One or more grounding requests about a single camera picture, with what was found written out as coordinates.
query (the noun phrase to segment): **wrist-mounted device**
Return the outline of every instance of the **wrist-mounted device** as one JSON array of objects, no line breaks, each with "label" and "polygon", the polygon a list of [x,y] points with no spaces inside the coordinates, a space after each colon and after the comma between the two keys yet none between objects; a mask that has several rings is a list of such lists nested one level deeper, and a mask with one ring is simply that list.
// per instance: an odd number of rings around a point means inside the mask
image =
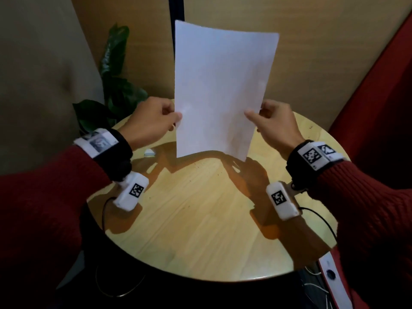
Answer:
[{"label": "wrist-mounted device", "polygon": [[122,192],[113,203],[126,211],[135,208],[140,196],[149,185],[149,179],[131,171],[133,152],[124,137],[114,129],[96,129],[74,141],[104,170]]},{"label": "wrist-mounted device", "polygon": [[294,196],[310,188],[323,171],[343,160],[343,155],[325,142],[306,140],[298,145],[289,156],[286,166],[292,182],[286,185],[277,181],[266,188],[279,217],[288,220],[299,216]]}]

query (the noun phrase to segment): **red curtain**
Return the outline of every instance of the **red curtain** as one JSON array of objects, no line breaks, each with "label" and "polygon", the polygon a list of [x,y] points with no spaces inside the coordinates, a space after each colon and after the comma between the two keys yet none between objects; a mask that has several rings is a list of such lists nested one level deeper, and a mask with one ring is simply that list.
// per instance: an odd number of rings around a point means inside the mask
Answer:
[{"label": "red curtain", "polygon": [[412,188],[412,14],[329,130],[365,173]]}]

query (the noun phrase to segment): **wooden tabletop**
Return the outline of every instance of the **wooden tabletop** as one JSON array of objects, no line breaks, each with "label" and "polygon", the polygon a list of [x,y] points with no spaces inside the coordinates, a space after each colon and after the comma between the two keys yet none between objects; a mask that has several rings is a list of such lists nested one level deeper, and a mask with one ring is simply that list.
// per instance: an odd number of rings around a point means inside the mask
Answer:
[{"label": "wooden tabletop", "polygon": [[[304,138],[324,141],[347,157],[338,142],[309,119],[295,114]],[[144,157],[152,148],[155,157]],[[211,281],[242,281],[301,269],[335,244],[315,214],[281,221],[266,192],[274,181],[291,181],[286,162],[255,131],[246,162],[218,151],[176,158],[176,133],[168,132],[132,158],[133,171],[150,184],[127,213],[106,209],[106,234],[121,249],[158,269]],[[119,193],[111,184],[89,198],[101,226],[105,200]],[[337,222],[307,193],[296,196],[336,231]]]}]

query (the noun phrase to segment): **red sweater sleeve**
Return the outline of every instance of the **red sweater sleeve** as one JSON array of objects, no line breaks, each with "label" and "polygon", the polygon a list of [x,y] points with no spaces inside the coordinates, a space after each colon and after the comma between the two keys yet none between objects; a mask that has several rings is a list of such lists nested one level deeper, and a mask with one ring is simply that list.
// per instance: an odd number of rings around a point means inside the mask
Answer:
[{"label": "red sweater sleeve", "polygon": [[35,171],[0,177],[0,277],[14,306],[50,301],[80,252],[81,207],[108,184],[77,146]]},{"label": "red sweater sleeve", "polygon": [[373,308],[392,308],[407,299],[412,292],[412,190],[390,189],[344,161],[322,173],[309,195],[337,219],[341,264],[363,300]]}]

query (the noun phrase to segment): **beige wall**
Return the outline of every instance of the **beige wall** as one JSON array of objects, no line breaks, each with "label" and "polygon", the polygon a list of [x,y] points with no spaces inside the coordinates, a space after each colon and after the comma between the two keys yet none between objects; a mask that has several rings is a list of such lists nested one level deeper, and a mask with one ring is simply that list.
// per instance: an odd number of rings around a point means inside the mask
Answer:
[{"label": "beige wall", "polygon": [[0,0],[0,174],[38,166],[78,133],[72,103],[103,101],[70,0]]},{"label": "beige wall", "polygon": [[96,64],[110,27],[130,36],[122,76],[149,95],[173,98],[174,57],[168,0],[72,0]]},{"label": "beige wall", "polygon": [[411,8],[412,0],[185,0],[185,20],[279,32],[266,97],[327,129]]}]

